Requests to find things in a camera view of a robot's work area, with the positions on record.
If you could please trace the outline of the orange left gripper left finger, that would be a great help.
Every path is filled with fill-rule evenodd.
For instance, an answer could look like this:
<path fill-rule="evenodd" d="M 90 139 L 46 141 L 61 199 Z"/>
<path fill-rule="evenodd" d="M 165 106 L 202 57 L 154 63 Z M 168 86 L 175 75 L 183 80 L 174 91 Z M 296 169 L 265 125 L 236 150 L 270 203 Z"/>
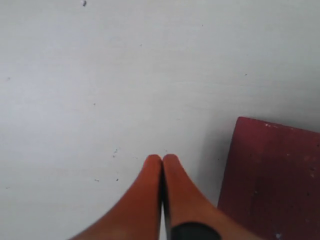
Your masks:
<path fill-rule="evenodd" d="M 162 159 L 149 155 L 120 200 L 73 240 L 157 240 L 161 222 Z"/>

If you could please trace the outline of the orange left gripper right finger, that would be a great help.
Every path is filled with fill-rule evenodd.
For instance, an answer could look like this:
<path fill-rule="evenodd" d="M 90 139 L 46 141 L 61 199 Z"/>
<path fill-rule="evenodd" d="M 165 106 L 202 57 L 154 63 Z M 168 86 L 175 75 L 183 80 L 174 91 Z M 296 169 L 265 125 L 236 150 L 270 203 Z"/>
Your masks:
<path fill-rule="evenodd" d="M 165 227 L 169 240 L 258 240 L 218 210 L 187 175 L 179 158 L 162 159 Z"/>

